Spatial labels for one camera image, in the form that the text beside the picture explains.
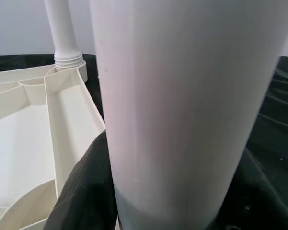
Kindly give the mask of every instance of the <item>white plastic tube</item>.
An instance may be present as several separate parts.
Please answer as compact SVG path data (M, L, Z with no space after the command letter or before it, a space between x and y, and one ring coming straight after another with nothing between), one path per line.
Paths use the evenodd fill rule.
M85 70L83 81L87 81L85 61L77 47L68 0L45 0L45 5L55 47L56 68L80 67Z
M288 32L288 0L91 0L124 230L202 230Z

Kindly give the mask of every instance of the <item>dark cloth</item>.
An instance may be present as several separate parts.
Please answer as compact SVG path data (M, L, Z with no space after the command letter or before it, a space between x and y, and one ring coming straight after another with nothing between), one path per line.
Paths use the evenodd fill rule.
M84 55L84 60L86 86L103 117L96 58ZM53 62L53 55L0 56L0 71ZM114 229L106 146L102 133L74 167L44 230ZM216 224L218 230L288 230L288 57L279 60Z

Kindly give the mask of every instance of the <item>white background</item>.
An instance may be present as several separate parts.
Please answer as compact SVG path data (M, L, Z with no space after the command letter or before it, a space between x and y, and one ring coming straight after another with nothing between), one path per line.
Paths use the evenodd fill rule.
M69 0L78 46L95 54L88 0ZM54 53L43 0L0 0L0 55ZM288 39L282 55L288 56Z

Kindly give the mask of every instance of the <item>white cylinder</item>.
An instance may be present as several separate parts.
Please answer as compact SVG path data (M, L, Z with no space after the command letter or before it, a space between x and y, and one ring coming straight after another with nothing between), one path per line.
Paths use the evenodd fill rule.
M91 0L124 230L202 230L288 32L288 0Z
M45 0L55 47L55 66L58 69L79 67L84 64L72 26L68 0Z

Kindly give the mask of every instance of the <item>white plastic tray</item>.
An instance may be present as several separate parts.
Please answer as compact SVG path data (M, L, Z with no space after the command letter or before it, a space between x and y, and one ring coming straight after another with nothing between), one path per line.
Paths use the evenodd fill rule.
M77 69L0 72L0 230L42 229L104 129Z

